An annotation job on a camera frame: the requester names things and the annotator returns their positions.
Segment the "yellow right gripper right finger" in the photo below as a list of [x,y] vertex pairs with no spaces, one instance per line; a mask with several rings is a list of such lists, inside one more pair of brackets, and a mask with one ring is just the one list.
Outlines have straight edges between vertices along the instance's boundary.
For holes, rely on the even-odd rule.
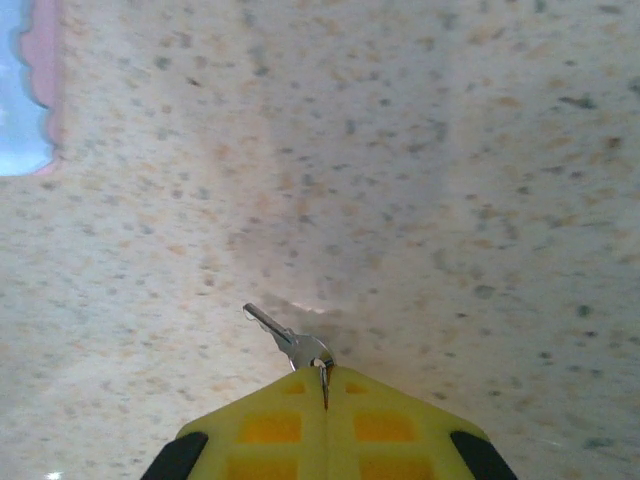
[[473,423],[346,367],[329,375],[329,479],[514,479]]

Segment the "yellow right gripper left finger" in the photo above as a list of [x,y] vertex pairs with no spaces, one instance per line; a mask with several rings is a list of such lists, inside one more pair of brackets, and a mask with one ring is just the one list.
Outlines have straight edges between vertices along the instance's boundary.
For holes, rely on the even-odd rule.
[[324,479],[319,370],[290,373],[186,425],[144,479]]

